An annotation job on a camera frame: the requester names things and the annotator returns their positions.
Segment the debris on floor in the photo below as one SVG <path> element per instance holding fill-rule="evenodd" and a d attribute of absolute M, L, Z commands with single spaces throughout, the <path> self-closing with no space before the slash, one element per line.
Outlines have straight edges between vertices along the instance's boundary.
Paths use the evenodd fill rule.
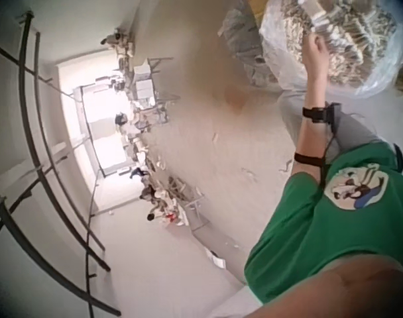
<path fill-rule="evenodd" d="M 257 182 L 257 176 L 254 172 L 246 168 L 241 168 L 241 171 L 244 172 L 252 181 Z"/>
<path fill-rule="evenodd" d="M 196 193 L 197 193 L 200 197 L 203 196 L 203 193 L 200 191 L 200 189 L 199 189 L 198 187 L 196 187 Z"/>
<path fill-rule="evenodd" d="M 218 257 L 218 255 L 205 247 L 207 257 L 219 268 L 225 269 L 225 260 Z"/>
<path fill-rule="evenodd" d="M 287 162 L 286 162 L 286 167 L 285 167 L 285 169 L 278 169 L 278 171 L 279 172 L 284 172 L 284 173 L 287 173 L 287 172 L 289 172 L 290 171 L 290 165 L 292 164 L 292 162 L 293 162 L 293 159 L 289 159 Z"/>
<path fill-rule="evenodd" d="M 214 144 L 216 144 L 216 142 L 217 142 L 217 137 L 218 137 L 218 134 L 215 132 L 215 133 L 213 134 L 213 137 L 212 137 L 212 142 L 213 142 Z"/>

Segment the person sitting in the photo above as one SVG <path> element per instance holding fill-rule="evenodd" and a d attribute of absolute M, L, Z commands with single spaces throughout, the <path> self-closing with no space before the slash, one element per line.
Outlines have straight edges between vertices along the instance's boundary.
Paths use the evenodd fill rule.
<path fill-rule="evenodd" d="M 155 199 L 152 199 L 151 203 L 156 206 L 153 207 L 150 210 L 150 212 L 148 212 L 147 221 L 151 222 L 154 219 L 157 219 L 159 217 L 164 217 L 165 216 L 164 208 L 165 208 L 166 204 L 164 202 L 161 202 L 161 201 L 155 200 Z"/>
<path fill-rule="evenodd" d="M 140 199 L 146 201 L 152 201 L 154 199 L 155 193 L 156 190 L 154 190 L 153 186 L 149 184 L 141 191 Z"/>
<path fill-rule="evenodd" d="M 108 44 L 111 48 L 114 48 L 116 45 L 119 45 L 119 40 L 121 39 L 121 34 L 115 32 L 114 34 L 110 34 L 106 36 L 103 40 L 101 40 L 100 44 Z"/>

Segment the metal railing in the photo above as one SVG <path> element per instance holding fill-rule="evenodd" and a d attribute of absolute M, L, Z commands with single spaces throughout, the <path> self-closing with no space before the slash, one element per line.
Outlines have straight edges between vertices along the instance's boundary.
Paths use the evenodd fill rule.
<path fill-rule="evenodd" d="M 33 166 L 36 168 L 36 173 L 38 175 L 37 179 L 33 181 L 25 190 L 20 194 L 20 196 L 16 199 L 16 201 L 12 204 L 11 208 L 8 209 L 5 205 L 4 199 L 0 196 L 0 231 L 3 228 L 3 225 L 7 228 L 7 230 L 10 232 L 12 237 L 16 240 L 16 242 L 19 244 L 19 246 L 25 251 L 25 253 L 34 261 L 34 263 L 41 268 L 43 271 L 45 271 L 53 280 L 57 281 L 61 286 L 72 292 L 74 295 L 79 297 L 80 299 L 86 301 L 89 306 L 89 314 L 90 317 L 93 317 L 93 309 L 92 307 L 98 307 L 101 310 L 104 310 L 112 315 L 120 316 L 121 312 L 118 309 L 115 309 L 111 307 L 110 305 L 94 298 L 91 296 L 89 292 L 89 279 L 91 277 L 95 277 L 95 274 L 89 275 L 88 273 L 88 263 L 89 263 L 89 257 L 92 257 L 104 270 L 110 272 L 110 267 L 106 264 L 106 262 L 101 259 L 100 256 L 98 256 L 94 250 L 89 246 L 89 238 L 92 237 L 94 241 L 100 246 L 102 250 L 105 250 L 104 246 L 101 244 L 99 239 L 94 235 L 92 230 L 90 229 L 90 221 L 91 221 L 91 210 L 93 207 L 93 200 L 94 200 L 94 193 L 95 193 L 95 187 L 92 193 L 91 197 L 91 204 L 90 204 L 90 211 L 89 211 L 89 219 L 88 222 L 85 222 L 84 218 L 76 208 L 74 202 L 72 201 L 72 198 L 68 195 L 68 192 L 66 188 L 64 187 L 62 180 L 60 179 L 60 176 L 58 175 L 58 172 L 56 170 L 56 165 L 60 163 L 61 161 L 67 159 L 67 156 L 61 157 L 61 159 L 54 161 L 50 148 L 47 143 L 47 139 L 45 137 L 45 131 L 44 131 L 44 126 L 42 124 L 42 117 L 41 117 L 41 111 L 40 111 L 40 97 L 39 97 L 39 82 L 38 81 L 44 81 L 38 74 L 38 52 L 39 52 L 39 40 L 40 40 L 40 34 L 39 32 L 36 34 L 36 44 L 35 44 L 35 56 L 34 56 L 34 70 L 30 72 L 29 69 L 26 68 L 25 62 L 26 62 L 26 55 L 27 55 L 27 43 L 28 43 L 28 37 L 29 37 L 29 31 L 30 31 L 30 24 L 33 18 L 33 14 L 31 12 L 28 12 L 26 14 L 26 19 L 25 23 L 23 26 L 23 35 L 22 35 L 22 40 L 21 40 L 21 49 L 19 52 L 19 60 L 17 61 L 17 65 L 19 66 L 19 104 L 20 104 L 20 109 L 21 109 L 21 115 L 22 115 L 22 123 L 23 123 L 23 128 L 25 131 L 25 138 L 28 144 L 28 149 L 30 153 L 30 157 L 32 159 Z M 29 121 L 29 114 L 28 114 L 28 108 L 27 108 L 27 99 L 25 96 L 25 72 L 30 72 L 34 76 L 34 97 L 35 97 L 35 103 L 36 103 L 36 110 L 37 110 L 37 117 L 38 117 L 38 123 L 39 127 L 41 130 L 41 135 L 42 135 L 42 141 L 44 143 L 45 150 L 48 155 L 48 159 L 50 162 L 50 167 L 47 168 L 45 171 L 42 170 L 42 164 L 40 161 L 40 158 L 38 156 L 38 153 L 36 151 L 36 145 L 34 142 L 34 139 L 32 137 L 32 131 L 30 128 L 30 121 Z M 68 216 L 65 214 L 63 211 L 62 206 L 59 204 L 50 184 L 48 183 L 48 180 L 46 178 L 47 173 L 53 171 L 54 175 L 56 176 L 56 179 L 58 183 L 60 184 L 60 187 L 62 191 L 64 192 L 68 203 L 72 207 L 72 210 L 80 220 L 81 224 L 84 226 L 86 229 L 86 241 L 81 237 L 71 220 L 69 220 Z M 73 282 L 71 282 L 67 277 L 65 277 L 63 274 L 61 274 L 53 265 L 51 265 L 44 257 L 41 255 L 37 249 L 32 245 L 32 243 L 28 240 L 28 238 L 25 236 L 25 234 L 22 232 L 22 230 L 19 228 L 19 226 L 16 224 L 15 220 L 12 218 L 12 213 L 17 209 L 17 207 L 23 202 L 26 198 L 30 197 L 32 195 L 32 189 L 37 185 L 41 183 L 43 186 L 51 204 L 53 204 L 54 209 L 56 210 L 59 218 L 61 218 L 63 224 L 66 226 L 68 231 L 72 234 L 72 236 L 76 239 L 76 241 L 81 245 L 81 247 L 85 250 L 86 252 L 86 280 L 87 280 L 87 290 L 84 291 L 81 288 L 79 288 L 77 285 L 75 285 Z"/>
<path fill-rule="evenodd" d="M 92 211 L 93 211 L 93 205 L 94 205 L 94 196 L 95 196 L 95 189 L 98 186 L 97 181 L 98 181 L 98 174 L 100 170 L 97 171 L 95 174 L 95 181 L 94 181 L 94 188 L 93 188 L 93 193 L 91 195 L 91 202 L 89 203 L 89 213 L 88 213 L 88 227 L 91 225 L 91 219 L 92 219 Z M 89 245 L 89 231 L 87 232 L 87 245 Z M 91 295 L 91 289 L 89 287 L 89 280 L 93 277 L 96 277 L 97 274 L 90 274 L 89 273 L 89 254 L 86 253 L 85 255 L 85 276 L 86 276 L 86 288 L 87 288 L 87 293 L 88 295 Z M 94 318 L 94 310 L 93 310 L 93 305 L 89 302 L 88 303 L 88 311 L 89 311 L 89 318 Z"/>
<path fill-rule="evenodd" d="M 84 103 L 84 91 L 82 89 L 82 86 L 80 86 L 80 93 L 81 93 L 81 99 L 82 99 L 82 110 L 84 112 L 84 119 L 85 119 L 85 125 L 87 127 L 88 130 L 88 136 L 89 139 L 91 140 L 91 144 L 93 145 L 93 149 L 94 149 L 94 154 L 95 154 L 95 159 L 97 160 L 97 164 L 98 164 L 98 172 L 101 172 L 101 175 L 103 176 L 103 178 L 106 178 L 106 173 L 104 172 L 104 169 L 101 167 L 101 163 L 100 163 L 100 159 L 98 158 L 98 154 L 97 151 L 95 150 L 94 147 L 94 139 L 93 139 L 93 134 L 91 132 L 91 127 L 89 126 L 89 122 L 88 122 L 88 117 L 87 117 L 87 111 L 85 110 L 85 103 Z"/>

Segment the metal frame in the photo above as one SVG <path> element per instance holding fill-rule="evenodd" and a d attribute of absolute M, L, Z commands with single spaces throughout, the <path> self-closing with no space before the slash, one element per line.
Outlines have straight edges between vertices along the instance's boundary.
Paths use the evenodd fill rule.
<path fill-rule="evenodd" d="M 32 158 L 32 162 L 35 167 L 41 166 L 40 159 L 38 157 L 38 152 L 36 151 L 36 146 L 32 137 L 32 131 L 30 129 L 29 123 L 29 116 L 28 116 L 28 109 L 27 109 L 27 99 L 25 95 L 25 62 L 27 56 L 27 46 L 28 46 L 28 37 L 29 37 L 29 30 L 30 30 L 30 22 L 32 21 L 33 15 L 31 13 L 27 13 L 25 25 L 23 27 L 23 35 L 22 35 L 22 42 L 21 42 L 21 49 L 19 52 L 19 102 L 21 107 L 22 113 L 22 123 L 23 128 L 25 130 L 25 137 L 27 140 L 30 157 Z M 86 250 L 89 255 L 106 271 L 110 272 L 110 267 L 106 264 L 104 260 L 98 256 L 94 250 L 87 246 L 85 240 L 81 237 L 79 232 L 76 230 L 75 226 L 69 220 L 67 215 L 62 209 L 62 206 L 59 204 L 54 192 L 46 179 L 44 173 L 41 170 L 37 170 L 38 178 L 42 186 L 44 187 L 45 192 L 51 203 L 53 204 L 58 216 L 61 218 L 65 226 L 68 228 L 69 232 L 72 236 L 77 240 L 77 242 L 81 245 L 81 247 Z"/>
<path fill-rule="evenodd" d="M 97 181 L 98 181 L 98 173 L 100 170 L 97 171 L 95 174 L 95 181 L 94 181 L 94 188 L 93 188 L 93 193 L 91 195 L 91 202 L 89 204 L 89 213 L 88 213 L 88 228 L 91 227 L 91 219 L 92 219 L 92 211 L 93 211 L 93 204 L 94 204 L 94 196 L 95 196 L 95 189 L 97 187 Z M 89 245 L 89 231 L 87 232 L 87 245 Z M 89 258 L 88 258 L 88 253 L 85 255 L 85 277 L 86 277 L 86 288 L 87 288 L 87 293 L 88 295 L 91 295 L 91 289 L 89 286 L 89 280 L 93 277 L 97 277 L 97 274 L 89 274 Z M 94 318 L 94 310 L 92 304 L 88 303 L 88 311 L 89 311 L 89 318 Z"/>
<path fill-rule="evenodd" d="M 4 49 L 2 49 L 1 47 L 0 47 L 0 55 L 2 55 L 3 57 L 5 57 L 6 59 L 8 59 L 10 62 L 12 62 L 12 63 L 14 63 L 14 64 L 16 64 L 16 65 L 19 66 L 19 61 L 18 61 L 16 58 L 14 58 L 10 53 L 8 53 L 8 52 L 5 51 Z M 36 76 L 36 75 L 35 75 L 35 72 L 32 71 L 31 69 L 27 68 L 26 66 L 25 66 L 25 70 L 26 70 L 29 74 L 31 74 L 31 75 L 33 75 L 33 76 Z M 50 86 L 50 87 L 51 87 L 52 89 L 54 89 L 55 91 L 58 91 L 58 92 L 61 93 L 62 95 L 65 95 L 65 96 L 67 96 L 67 97 L 69 97 L 69 98 L 72 98 L 74 101 L 76 101 L 76 102 L 78 102 L 78 103 L 81 103 L 81 101 L 75 99 L 75 98 L 72 97 L 71 95 L 65 93 L 65 92 L 62 91 L 61 89 L 58 89 L 56 86 L 52 85 L 52 84 L 50 83 L 50 82 L 52 81 L 52 78 L 45 79 L 45 78 L 43 78 L 43 77 L 41 77 L 41 76 L 38 76 L 38 79 L 39 79 L 42 83 L 45 83 L 46 85 Z"/>
<path fill-rule="evenodd" d="M 40 164 L 40 160 L 38 157 L 38 153 L 36 152 L 36 146 L 32 137 L 32 131 L 30 129 L 30 123 L 29 123 L 29 114 L 27 110 L 27 103 L 26 103 L 26 95 L 25 95 L 25 71 L 27 68 L 25 67 L 25 62 L 26 62 L 26 54 L 27 54 L 27 42 L 28 42 L 28 36 L 29 36 L 29 30 L 30 30 L 30 23 L 32 21 L 33 14 L 31 12 L 26 13 L 26 19 L 25 19 L 25 25 L 23 27 L 23 35 L 22 35 L 22 41 L 21 41 L 21 49 L 19 52 L 19 61 L 17 62 L 17 65 L 19 66 L 19 102 L 20 102 L 20 108 L 21 108 L 21 115 L 22 115 L 22 122 L 23 122 L 23 128 L 25 131 L 25 137 L 27 140 L 29 152 L 30 152 L 30 157 L 32 159 L 32 163 L 34 164 L 35 167 L 42 167 Z M 69 279 L 67 279 L 64 275 L 62 275 L 59 271 L 57 271 L 39 252 L 38 250 L 32 245 L 32 243 L 28 240 L 28 238 L 25 236 L 25 234 L 22 232 L 22 230 L 18 227 L 16 224 L 15 220 L 12 217 L 12 213 L 17 209 L 17 207 L 23 202 L 26 198 L 30 197 L 32 195 L 32 190 L 33 188 L 41 183 L 44 190 L 47 193 L 48 198 L 50 199 L 51 203 L 53 204 L 56 212 L 58 213 L 59 217 L 61 220 L 63 220 L 65 226 L 68 228 L 68 230 L 71 232 L 71 234 L 75 237 L 75 239 L 83 246 L 83 248 L 86 250 L 86 264 L 88 265 L 89 261 L 89 256 L 93 257 L 94 260 L 105 270 L 110 271 L 110 267 L 89 247 L 89 237 L 91 235 L 91 230 L 89 229 L 89 222 L 91 219 L 91 212 L 87 224 L 87 242 L 85 243 L 83 238 L 79 235 L 77 230 L 74 228 L 73 224 L 70 222 L 70 220 L 67 218 L 66 214 L 62 210 L 59 202 L 57 201 L 56 196 L 54 195 L 50 184 L 48 183 L 48 180 L 46 179 L 47 173 L 49 173 L 51 170 L 54 171 L 56 174 L 56 164 L 59 163 L 60 161 L 63 161 L 67 159 L 67 155 L 61 157 L 59 160 L 56 162 L 53 161 L 50 149 L 47 149 L 47 142 L 46 138 L 44 135 L 44 130 L 42 129 L 42 119 L 41 119 L 41 114 L 40 114 L 40 103 L 39 103 L 39 87 L 38 87 L 38 80 L 41 80 L 41 77 L 38 76 L 38 51 L 39 51 L 39 40 L 40 40 L 40 34 L 38 32 L 37 34 L 37 41 L 36 41 L 36 53 L 35 53 L 35 71 L 33 71 L 34 75 L 34 80 L 35 80 L 35 97 L 36 97 L 36 108 L 37 108 L 37 115 L 38 115 L 38 123 L 41 128 L 41 133 L 43 135 L 43 141 L 44 145 L 46 147 L 46 151 L 48 154 L 48 157 L 50 159 L 51 166 L 46 169 L 45 171 L 42 171 L 42 169 L 36 169 L 36 172 L 38 174 L 38 178 L 33 181 L 20 196 L 16 199 L 16 201 L 12 204 L 11 206 L 11 211 L 9 211 L 5 205 L 5 200 L 4 198 L 0 197 L 0 231 L 2 229 L 2 226 L 5 225 L 7 230 L 10 232 L 11 236 L 14 238 L 14 240 L 19 244 L 19 246 L 24 250 L 24 252 L 33 260 L 33 262 L 41 268 L 46 274 L 48 274 L 53 280 L 58 282 L 61 286 L 72 292 L 74 295 L 79 297 L 80 299 L 86 301 L 88 303 L 88 306 L 90 308 L 90 315 L 91 318 L 93 317 L 93 309 L 92 306 L 96 306 L 100 308 L 101 310 L 104 310 L 107 313 L 110 313 L 115 316 L 121 316 L 121 312 L 118 309 L 115 309 L 114 307 L 111 307 L 110 305 L 92 297 L 89 293 L 89 282 L 87 283 L 87 291 L 85 292 L 84 290 L 80 289 L 77 285 L 75 285 L 73 282 L 71 282 Z M 73 147 L 71 152 L 74 151 L 78 146 L 83 144 L 87 139 L 83 140 L 81 143 L 79 143 L 76 147 Z M 94 193 L 95 193 L 95 187 L 93 191 L 93 195 L 91 198 L 91 207 L 92 209 L 93 206 L 93 199 L 94 199 Z M 87 280 L 96 277 L 96 274 L 88 275 L 87 273 Z"/>
<path fill-rule="evenodd" d="M 89 140 L 89 137 L 85 137 L 79 144 L 76 144 L 75 146 L 72 147 L 72 150 L 78 149 L 80 146 L 85 144 Z"/>
<path fill-rule="evenodd" d="M 34 76 L 34 96 L 35 96 L 35 105 L 36 105 L 36 116 L 38 117 L 38 125 L 39 125 L 41 135 L 42 135 L 42 142 L 44 143 L 45 151 L 46 151 L 47 156 L 48 156 L 48 161 L 50 162 L 51 166 L 53 167 L 54 176 L 56 177 L 57 182 L 58 182 L 60 188 L 62 189 L 62 191 L 64 193 L 64 196 L 66 197 L 66 200 L 68 201 L 70 207 L 72 208 L 72 211 L 75 213 L 75 215 L 78 218 L 78 220 L 80 220 L 80 223 L 84 226 L 84 228 L 89 233 L 89 235 L 91 235 L 91 237 L 94 239 L 94 241 L 97 243 L 97 245 L 104 251 L 105 250 L 104 245 L 96 237 L 94 232 L 91 231 L 91 229 L 88 227 L 84 217 L 78 211 L 78 208 L 76 207 L 74 201 L 70 197 L 70 195 L 68 193 L 68 190 L 64 186 L 62 180 L 60 179 L 59 173 L 58 173 L 58 171 L 56 169 L 56 163 L 54 162 L 53 157 L 51 155 L 50 146 L 48 145 L 44 125 L 42 123 L 41 102 L 40 102 L 40 92 L 39 92 L 39 82 L 38 82 L 38 71 L 39 71 L 38 61 L 39 61 L 41 34 L 39 32 L 37 32 L 35 34 L 35 36 L 36 36 L 36 38 L 35 38 L 35 50 L 34 50 L 34 72 L 35 72 L 35 76 Z"/>
<path fill-rule="evenodd" d="M 66 160 L 68 157 L 63 156 L 59 160 L 56 161 L 56 163 L 60 163 L 63 160 Z M 47 170 L 44 171 L 44 174 L 49 173 L 53 169 L 53 166 L 50 166 Z M 36 187 L 37 184 L 40 183 L 40 180 L 37 178 L 35 179 L 25 190 L 18 196 L 18 198 L 13 202 L 13 204 L 10 206 L 10 214 L 16 211 L 17 207 L 22 203 L 23 200 L 27 199 L 28 197 L 32 196 L 32 190 L 34 187 Z M 1 229 L 3 228 L 3 222 L 0 221 L 0 232 Z"/>
<path fill-rule="evenodd" d="M 65 276 L 63 276 L 59 271 L 57 271 L 50 263 L 48 263 L 47 260 L 44 257 L 42 257 L 42 255 L 37 251 L 37 249 L 26 238 L 22 230 L 17 226 L 15 220 L 12 218 L 11 214 L 6 208 L 5 202 L 1 198 L 0 198 L 0 219 L 6 226 L 7 230 L 9 230 L 14 240 L 24 250 L 24 252 L 53 280 L 58 282 L 61 286 L 65 287 L 68 291 L 70 291 L 80 299 L 90 303 L 92 306 L 98 307 L 101 310 L 104 310 L 112 315 L 121 316 L 121 312 L 119 310 L 92 297 L 84 290 L 81 290 L 77 285 L 69 281 Z"/>
<path fill-rule="evenodd" d="M 89 136 L 89 139 L 91 140 L 91 145 L 92 145 L 92 147 L 94 149 L 94 154 L 95 154 L 95 158 L 97 159 L 99 171 L 101 171 L 101 175 L 103 176 L 103 178 L 106 178 L 106 173 L 104 172 L 104 169 L 101 167 L 100 160 L 99 160 L 98 155 L 97 155 L 97 151 L 95 151 L 93 134 L 91 132 L 91 129 L 89 128 L 89 123 L 88 123 L 88 118 L 87 118 L 87 111 L 85 110 L 84 90 L 83 90 L 82 86 L 80 86 L 80 93 L 81 93 L 81 99 L 82 99 L 82 102 L 81 102 L 82 103 L 82 109 L 84 110 L 85 124 L 86 124 L 87 130 L 88 130 L 88 136 Z"/>

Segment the cartoon print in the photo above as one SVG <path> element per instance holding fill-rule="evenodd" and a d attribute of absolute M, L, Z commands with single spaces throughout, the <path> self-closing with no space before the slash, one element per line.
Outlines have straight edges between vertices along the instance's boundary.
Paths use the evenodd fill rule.
<path fill-rule="evenodd" d="M 341 209 L 362 209 L 379 201 L 387 186 L 388 176 L 378 164 L 345 168 L 327 184 L 325 194 Z"/>

